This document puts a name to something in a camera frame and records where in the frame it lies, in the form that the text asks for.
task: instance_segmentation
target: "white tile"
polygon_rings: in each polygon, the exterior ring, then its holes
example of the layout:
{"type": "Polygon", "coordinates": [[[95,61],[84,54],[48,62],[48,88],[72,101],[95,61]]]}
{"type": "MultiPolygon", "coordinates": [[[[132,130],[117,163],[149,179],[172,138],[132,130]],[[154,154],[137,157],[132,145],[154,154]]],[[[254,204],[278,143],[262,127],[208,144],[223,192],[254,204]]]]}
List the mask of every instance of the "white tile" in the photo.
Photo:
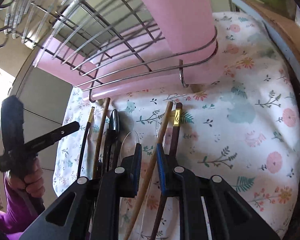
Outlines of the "white tile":
{"type": "Polygon", "coordinates": [[[25,109],[62,123],[71,91],[71,84],[39,68],[34,68],[19,99],[25,109]]]}
{"type": "MultiPolygon", "coordinates": [[[[41,135],[51,132],[61,125],[52,122],[46,118],[42,118],[29,111],[24,111],[23,131],[25,143],[31,141],[41,135]]],[[[54,170],[57,156],[58,143],[39,152],[39,160],[42,168],[54,170]]]]}
{"type": "Polygon", "coordinates": [[[42,177],[44,180],[44,187],[46,189],[42,198],[44,206],[47,208],[57,199],[57,195],[52,187],[53,171],[43,169],[42,177]]]}

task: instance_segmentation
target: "purple sleeve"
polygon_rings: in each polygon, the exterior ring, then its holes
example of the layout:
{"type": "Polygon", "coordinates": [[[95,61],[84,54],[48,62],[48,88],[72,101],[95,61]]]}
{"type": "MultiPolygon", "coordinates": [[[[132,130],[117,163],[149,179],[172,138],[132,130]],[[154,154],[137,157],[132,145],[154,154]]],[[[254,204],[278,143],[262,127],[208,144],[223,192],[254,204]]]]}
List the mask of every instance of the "purple sleeve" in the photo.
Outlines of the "purple sleeve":
{"type": "Polygon", "coordinates": [[[29,205],[25,192],[11,189],[6,179],[4,185],[8,206],[7,213],[0,211],[0,230],[7,234],[9,239],[18,239],[19,233],[23,232],[38,217],[38,214],[29,205]]]}

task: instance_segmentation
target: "utensil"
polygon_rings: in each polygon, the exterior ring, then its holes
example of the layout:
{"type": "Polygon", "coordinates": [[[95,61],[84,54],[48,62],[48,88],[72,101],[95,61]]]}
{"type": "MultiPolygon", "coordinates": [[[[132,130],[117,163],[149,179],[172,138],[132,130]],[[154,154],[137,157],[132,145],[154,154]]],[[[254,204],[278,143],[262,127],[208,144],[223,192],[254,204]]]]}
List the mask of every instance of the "utensil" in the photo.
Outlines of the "utensil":
{"type": "MultiPolygon", "coordinates": [[[[171,137],[171,144],[170,144],[170,150],[169,155],[176,157],[177,154],[177,147],[178,147],[178,139],[179,139],[179,132],[180,132],[180,116],[182,112],[182,103],[176,104],[176,113],[174,116],[174,122],[173,122],[173,130],[172,130],[172,137],[171,137]]],[[[164,207],[167,202],[167,197],[163,196],[161,194],[160,196],[160,202],[159,207],[157,211],[157,216],[155,217],[154,226],[152,229],[152,233],[150,236],[150,240],[155,240],[157,236],[157,232],[161,223],[161,218],[163,215],[164,207]]]]}
{"type": "Polygon", "coordinates": [[[84,155],[84,148],[86,146],[86,141],[87,141],[87,138],[88,138],[88,133],[89,133],[92,118],[93,118],[93,112],[94,112],[94,107],[91,107],[88,122],[87,122],[87,125],[86,125],[86,129],[84,130],[82,146],[81,146],[81,150],[80,150],[80,157],[79,157],[78,171],[77,171],[77,179],[80,178],[80,174],[81,174],[81,166],[82,166],[82,160],[83,160],[83,155],[84,155]]]}
{"type": "Polygon", "coordinates": [[[95,151],[95,154],[94,154],[94,163],[93,163],[93,172],[92,172],[92,174],[93,174],[92,178],[93,179],[97,178],[97,170],[98,170],[98,167],[99,167],[98,162],[99,162],[101,141],[102,141],[103,130],[104,130],[105,123],[106,123],[106,117],[107,117],[109,104],[110,104],[110,98],[106,98],[105,109],[103,110],[103,113],[102,113],[100,129],[99,129],[98,138],[97,138],[96,151],[95,151]]]}
{"type": "Polygon", "coordinates": [[[101,175],[109,171],[110,155],[112,145],[116,142],[119,134],[119,114],[117,109],[114,109],[111,113],[109,120],[109,128],[106,131],[105,147],[103,150],[102,158],[102,170],[101,175]]]}
{"type": "MultiPolygon", "coordinates": [[[[169,121],[170,113],[171,113],[171,110],[172,110],[172,106],[173,106],[173,102],[169,101],[168,104],[167,104],[166,111],[164,113],[164,117],[162,119],[160,131],[159,131],[159,136],[157,138],[157,144],[158,143],[161,144],[162,141],[163,141],[163,137],[164,137],[164,134],[165,134],[167,126],[168,126],[168,121],[169,121]]],[[[143,200],[146,196],[146,192],[147,192],[147,189],[148,189],[150,179],[152,177],[152,173],[153,173],[156,162],[157,162],[157,148],[154,147],[154,150],[152,152],[151,159],[150,159],[150,162],[149,162],[149,166],[146,170],[146,174],[145,174],[145,177],[144,177],[143,184],[141,186],[141,189],[138,192],[136,205],[134,207],[134,210],[133,210],[133,213],[132,213],[132,216],[131,216],[131,219],[130,219],[130,224],[128,225],[126,234],[124,236],[124,240],[128,240],[128,238],[129,238],[129,236],[130,236],[130,234],[133,230],[133,227],[134,227],[134,225],[137,221],[137,218],[138,218],[143,200]]]]}

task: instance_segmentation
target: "silver rivet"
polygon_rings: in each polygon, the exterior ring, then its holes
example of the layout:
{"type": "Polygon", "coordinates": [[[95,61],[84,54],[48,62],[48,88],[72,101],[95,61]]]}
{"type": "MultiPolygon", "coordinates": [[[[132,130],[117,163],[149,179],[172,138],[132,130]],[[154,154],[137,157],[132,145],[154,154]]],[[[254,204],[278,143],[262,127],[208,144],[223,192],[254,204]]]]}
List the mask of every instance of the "silver rivet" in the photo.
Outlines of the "silver rivet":
{"type": "Polygon", "coordinates": [[[114,170],[115,173],[124,173],[124,167],[116,167],[115,170],[114,170]]]}
{"type": "Polygon", "coordinates": [[[213,176],[212,180],[213,182],[220,183],[222,181],[222,178],[220,176],[213,176]]]}
{"type": "Polygon", "coordinates": [[[85,184],[87,182],[87,178],[86,177],[80,177],[78,180],[77,180],[77,183],[82,185],[82,184],[85,184]]]}
{"type": "Polygon", "coordinates": [[[181,166],[177,166],[177,167],[174,168],[174,171],[176,173],[183,173],[185,171],[185,169],[181,166]]]}

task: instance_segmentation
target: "dark brown chopstick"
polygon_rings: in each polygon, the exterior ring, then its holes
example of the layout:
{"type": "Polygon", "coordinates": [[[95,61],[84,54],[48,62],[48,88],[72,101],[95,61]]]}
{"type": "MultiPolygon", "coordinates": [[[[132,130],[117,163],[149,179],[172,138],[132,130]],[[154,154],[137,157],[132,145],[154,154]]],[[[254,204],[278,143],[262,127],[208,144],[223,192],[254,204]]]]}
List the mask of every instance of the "dark brown chopstick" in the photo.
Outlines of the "dark brown chopstick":
{"type": "MultiPolygon", "coordinates": [[[[177,154],[177,147],[178,147],[178,140],[179,140],[179,132],[180,132],[180,116],[182,112],[182,103],[176,104],[176,113],[173,122],[173,130],[172,130],[172,137],[171,137],[171,144],[169,155],[175,157],[177,154]]],[[[157,232],[161,223],[162,214],[164,211],[164,207],[167,202],[167,197],[160,196],[160,203],[157,211],[157,216],[155,217],[154,226],[152,229],[152,233],[149,240],[155,240],[157,236],[157,232]]]]}

